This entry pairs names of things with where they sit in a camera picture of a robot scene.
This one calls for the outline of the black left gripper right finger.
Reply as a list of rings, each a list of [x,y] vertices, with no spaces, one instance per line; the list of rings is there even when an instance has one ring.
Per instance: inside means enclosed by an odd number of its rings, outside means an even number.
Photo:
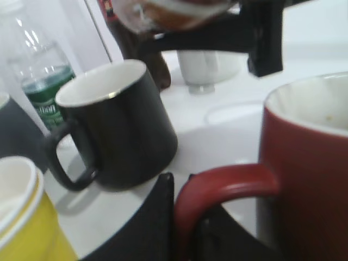
[[[187,181],[188,260],[284,260],[242,228],[221,206],[243,197],[273,196],[270,173],[201,173]]]

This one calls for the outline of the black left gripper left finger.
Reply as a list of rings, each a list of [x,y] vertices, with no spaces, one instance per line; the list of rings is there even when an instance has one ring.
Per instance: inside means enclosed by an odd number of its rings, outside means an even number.
[[[130,220],[83,260],[172,260],[174,177],[158,176]]]

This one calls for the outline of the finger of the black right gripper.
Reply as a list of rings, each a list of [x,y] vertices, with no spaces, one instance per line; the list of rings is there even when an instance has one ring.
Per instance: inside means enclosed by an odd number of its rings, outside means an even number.
[[[140,54],[161,51],[225,51],[248,54],[248,71],[257,77],[283,70],[284,1],[243,3],[237,15],[224,14],[196,29],[165,33],[140,45]]]

